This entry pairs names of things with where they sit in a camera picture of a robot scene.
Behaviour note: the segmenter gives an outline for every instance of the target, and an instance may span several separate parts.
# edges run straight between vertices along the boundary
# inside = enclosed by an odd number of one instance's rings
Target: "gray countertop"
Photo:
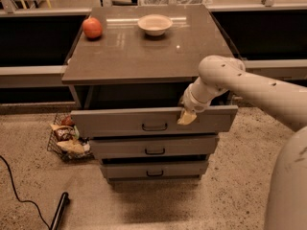
[[[137,26],[148,14],[169,16],[174,24],[162,36],[148,36]],[[91,16],[101,21],[103,35],[81,35],[65,84],[190,81],[206,56],[232,56],[204,5],[100,7]]]

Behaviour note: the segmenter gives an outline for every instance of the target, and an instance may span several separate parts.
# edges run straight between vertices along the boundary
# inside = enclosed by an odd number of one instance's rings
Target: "food in basket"
[[[57,126],[57,125],[50,125],[51,129],[54,131],[55,136],[60,141],[67,141],[71,140],[75,137],[75,129],[71,126]]]
[[[74,121],[71,119],[71,116],[68,115],[60,121],[62,126],[73,127],[75,125]]]
[[[83,154],[84,153],[83,145],[81,145],[79,140],[76,140],[76,139],[57,142],[57,145],[64,152],[75,153],[75,154]]]

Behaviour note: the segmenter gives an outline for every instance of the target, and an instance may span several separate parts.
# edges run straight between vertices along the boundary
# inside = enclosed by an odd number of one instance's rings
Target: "open drawer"
[[[214,153],[218,135],[151,136],[91,140],[96,159],[181,156]]]
[[[236,105],[209,106],[188,126],[177,120],[182,107],[75,110],[71,116],[82,137],[219,133],[229,131]]]
[[[173,164],[101,165],[104,178],[110,181],[131,179],[201,178],[208,167],[207,161],[178,162]]]

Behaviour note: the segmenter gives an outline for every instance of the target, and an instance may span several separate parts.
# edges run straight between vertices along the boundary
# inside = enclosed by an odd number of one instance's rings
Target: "drawer handle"
[[[148,177],[159,177],[159,176],[163,176],[164,171],[162,170],[161,172],[146,172],[146,175]]]
[[[150,151],[148,151],[147,149],[145,149],[145,153],[146,153],[147,155],[162,155],[162,154],[165,153],[165,149],[163,148],[162,152],[150,152]]]
[[[145,126],[142,124],[142,129],[144,131],[164,131],[167,129],[167,123],[165,123],[164,126]]]

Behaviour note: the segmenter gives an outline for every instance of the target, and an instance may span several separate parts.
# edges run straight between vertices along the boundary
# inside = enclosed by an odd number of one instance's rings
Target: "red apple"
[[[83,32],[87,38],[94,39],[102,35],[103,26],[98,19],[90,17],[83,22]]]

